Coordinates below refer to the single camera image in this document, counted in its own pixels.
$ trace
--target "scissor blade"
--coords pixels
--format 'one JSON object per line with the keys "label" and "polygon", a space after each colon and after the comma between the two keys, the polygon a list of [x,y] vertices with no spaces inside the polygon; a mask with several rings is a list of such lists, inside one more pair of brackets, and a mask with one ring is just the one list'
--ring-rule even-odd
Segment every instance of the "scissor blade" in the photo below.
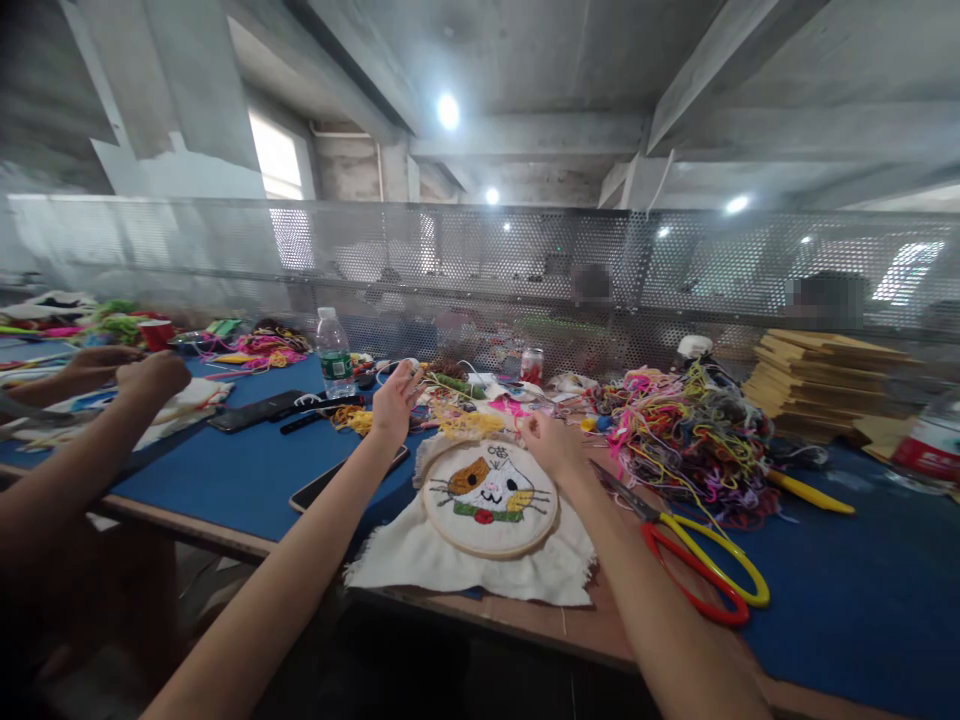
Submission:
{"label": "scissor blade", "polygon": [[620,497],[622,497],[623,501],[633,508],[633,511],[642,519],[646,520],[647,522],[655,522],[660,517],[660,513],[658,511],[654,510],[643,500],[630,492],[630,488],[626,487],[622,482],[617,480],[609,470],[602,467],[596,460],[591,460],[590,464],[593,465],[593,469],[600,476],[600,482],[603,483],[604,487],[616,492]]}

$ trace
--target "wooden table edge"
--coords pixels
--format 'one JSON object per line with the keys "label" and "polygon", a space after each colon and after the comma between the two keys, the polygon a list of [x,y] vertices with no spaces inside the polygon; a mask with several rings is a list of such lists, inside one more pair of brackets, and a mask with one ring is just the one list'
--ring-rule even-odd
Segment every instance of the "wooden table edge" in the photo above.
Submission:
{"label": "wooden table edge", "polygon": [[[0,473],[2,474],[19,478],[28,472],[29,469],[27,468],[19,468],[14,465],[0,463]],[[256,535],[232,530],[223,525],[216,525],[181,513],[164,510],[137,500],[120,497],[119,495],[110,494],[104,496],[97,502],[94,509],[115,519],[129,518],[156,524],[185,539],[199,540],[199,544],[201,545],[206,544],[210,547],[224,550],[225,552],[223,554],[231,555],[241,560],[253,560],[254,562],[262,560],[277,547],[277,543],[272,540],[266,540]],[[706,581],[704,581],[704,584],[707,592],[714,592],[712,586],[709,586]],[[599,662],[608,667],[619,670],[639,671],[632,657],[627,658],[609,653],[600,653],[591,648],[568,641],[565,638],[546,633],[530,632],[521,627],[511,625],[504,620],[494,619],[491,617],[489,611],[485,609],[485,602],[496,596],[488,594],[481,600],[473,600],[472,598],[455,593],[429,593],[428,591],[423,591],[425,594],[421,595],[419,589],[416,590],[418,591],[417,595],[419,595],[419,597],[414,597],[410,589],[402,587],[377,588],[370,592],[447,617],[536,642],[545,647],[563,652],[572,652],[580,657]],[[718,603],[720,602],[719,597],[715,596],[715,600]],[[476,609],[468,609],[470,605],[475,605]],[[543,612],[553,612],[560,618],[563,617],[560,608],[546,605],[539,607]],[[709,623],[708,627],[713,628],[713,634],[718,642],[728,648],[728,653],[732,655],[731,659],[741,665],[741,667],[754,678],[763,697],[778,717],[810,718],[811,720],[906,720],[904,716],[888,713],[867,705],[861,705],[846,698],[827,695],[799,685],[775,680],[763,671],[753,656],[753,653],[737,632],[727,628],[709,625]]]}

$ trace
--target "window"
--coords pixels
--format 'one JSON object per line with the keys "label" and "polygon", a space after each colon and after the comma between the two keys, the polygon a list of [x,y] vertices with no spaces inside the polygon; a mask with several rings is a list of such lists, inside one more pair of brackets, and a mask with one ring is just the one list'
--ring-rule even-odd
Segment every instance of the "window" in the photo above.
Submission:
{"label": "window", "polygon": [[250,127],[267,197],[303,200],[303,183],[293,136],[256,113],[250,113]]}
{"label": "window", "polygon": [[[307,150],[303,139],[254,112],[250,113],[250,127],[267,197],[271,200],[312,199],[310,161],[305,156]],[[270,208],[270,220],[283,266],[289,270],[312,269],[315,264],[313,235],[307,212],[298,208],[273,207]]]}
{"label": "window", "polygon": [[889,300],[891,305],[906,305],[943,247],[942,242],[910,243],[901,247],[877,286],[873,299]]}

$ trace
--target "cat embroidery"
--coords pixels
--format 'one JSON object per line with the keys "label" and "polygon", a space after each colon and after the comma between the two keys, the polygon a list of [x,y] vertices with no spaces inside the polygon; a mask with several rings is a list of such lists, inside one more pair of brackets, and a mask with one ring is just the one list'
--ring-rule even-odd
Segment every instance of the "cat embroidery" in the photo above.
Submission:
{"label": "cat embroidery", "polygon": [[470,516],[481,525],[520,522],[523,513],[531,509],[546,515],[537,505],[550,502],[550,493],[535,489],[509,457],[500,461],[478,457],[455,472],[449,481],[430,482],[436,485],[431,490],[449,495],[438,507],[452,501],[454,514]]}

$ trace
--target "perforated metal panel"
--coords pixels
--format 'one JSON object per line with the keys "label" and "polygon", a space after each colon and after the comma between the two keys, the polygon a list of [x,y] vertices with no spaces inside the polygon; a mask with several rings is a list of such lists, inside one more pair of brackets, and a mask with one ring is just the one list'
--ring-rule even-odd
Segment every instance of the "perforated metal panel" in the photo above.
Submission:
{"label": "perforated metal panel", "polygon": [[881,340],[960,338],[960,221],[769,214],[12,196],[51,283],[197,325],[242,312],[313,325],[333,305],[357,350],[476,359],[524,346],[547,371],[669,366],[708,335],[743,374],[783,324],[785,281],[866,280]]}

